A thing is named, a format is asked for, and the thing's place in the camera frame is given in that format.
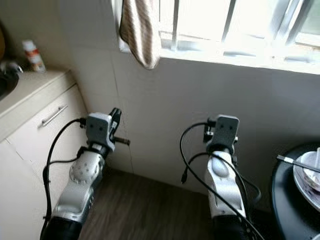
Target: cabinet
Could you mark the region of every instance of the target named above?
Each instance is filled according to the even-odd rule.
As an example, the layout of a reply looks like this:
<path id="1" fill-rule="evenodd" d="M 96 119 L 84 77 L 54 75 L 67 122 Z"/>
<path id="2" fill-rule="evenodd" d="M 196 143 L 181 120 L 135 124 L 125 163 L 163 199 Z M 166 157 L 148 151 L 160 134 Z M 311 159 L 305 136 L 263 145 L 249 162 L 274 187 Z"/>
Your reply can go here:
<path id="1" fill-rule="evenodd" d="M 41 182 L 6 140 L 0 143 L 0 165 L 0 239 L 39 239 L 46 211 Z"/>
<path id="2" fill-rule="evenodd" d="M 47 163 L 48 152 L 55 136 L 69 121 L 86 116 L 86 107 L 75 85 L 18 128 L 7 140 L 20 157 L 31 164 L 39 181 L 43 183 L 42 171 Z M 86 146 L 86 139 L 85 130 L 79 128 L 78 123 L 72 124 L 59 138 L 51 160 L 75 158 L 80 146 Z M 52 207 L 56 205 L 58 197 L 68 182 L 71 164 L 56 163 L 50 166 Z"/>

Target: window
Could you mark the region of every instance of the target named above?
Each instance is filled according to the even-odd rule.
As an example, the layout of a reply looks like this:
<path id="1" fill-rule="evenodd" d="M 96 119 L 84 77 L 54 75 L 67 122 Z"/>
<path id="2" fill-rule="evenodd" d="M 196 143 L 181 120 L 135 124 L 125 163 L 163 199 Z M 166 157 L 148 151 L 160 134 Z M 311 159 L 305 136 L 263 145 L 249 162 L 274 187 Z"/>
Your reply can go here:
<path id="1" fill-rule="evenodd" d="M 165 57 L 319 70 L 320 0 L 155 1 Z"/>

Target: striped towel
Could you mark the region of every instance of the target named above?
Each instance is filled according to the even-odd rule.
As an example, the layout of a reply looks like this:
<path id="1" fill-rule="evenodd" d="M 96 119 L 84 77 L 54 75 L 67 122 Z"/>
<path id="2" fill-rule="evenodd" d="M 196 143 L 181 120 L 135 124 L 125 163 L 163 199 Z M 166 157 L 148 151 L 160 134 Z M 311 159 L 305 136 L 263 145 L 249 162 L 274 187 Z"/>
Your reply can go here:
<path id="1" fill-rule="evenodd" d="M 155 8 L 157 0 L 123 0 L 120 37 L 129 45 L 136 60 L 154 69 L 160 59 L 161 39 Z"/>

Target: window sill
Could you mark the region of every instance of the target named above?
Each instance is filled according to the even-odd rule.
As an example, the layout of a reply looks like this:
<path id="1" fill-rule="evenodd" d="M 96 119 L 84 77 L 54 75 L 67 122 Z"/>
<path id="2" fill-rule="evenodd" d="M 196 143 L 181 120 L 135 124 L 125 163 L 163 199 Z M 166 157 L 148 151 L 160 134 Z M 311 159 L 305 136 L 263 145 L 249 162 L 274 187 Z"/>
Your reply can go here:
<path id="1" fill-rule="evenodd" d="M 122 53 L 131 53 L 128 45 L 122 44 L 120 46 Z M 251 68 L 264 68 L 284 70 L 297 73 L 307 73 L 320 75 L 319 63 L 307 63 L 303 61 L 284 61 L 279 58 L 266 58 L 257 56 L 245 55 L 218 55 L 217 53 L 209 53 L 203 51 L 172 51 L 170 49 L 162 48 L 160 57 L 165 59 L 179 59 L 194 62 L 216 63 L 216 64 L 229 64 L 242 67 Z"/>

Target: sink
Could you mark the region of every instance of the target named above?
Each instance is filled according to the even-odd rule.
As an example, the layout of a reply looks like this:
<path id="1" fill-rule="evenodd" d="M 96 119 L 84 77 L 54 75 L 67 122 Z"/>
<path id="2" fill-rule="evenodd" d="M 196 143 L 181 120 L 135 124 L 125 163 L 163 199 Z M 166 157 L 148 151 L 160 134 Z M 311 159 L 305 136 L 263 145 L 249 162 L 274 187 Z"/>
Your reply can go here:
<path id="1" fill-rule="evenodd" d="M 16 72 L 0 72 L 0 101 L 16 88 L 18 81 L 19 76 Z"/>

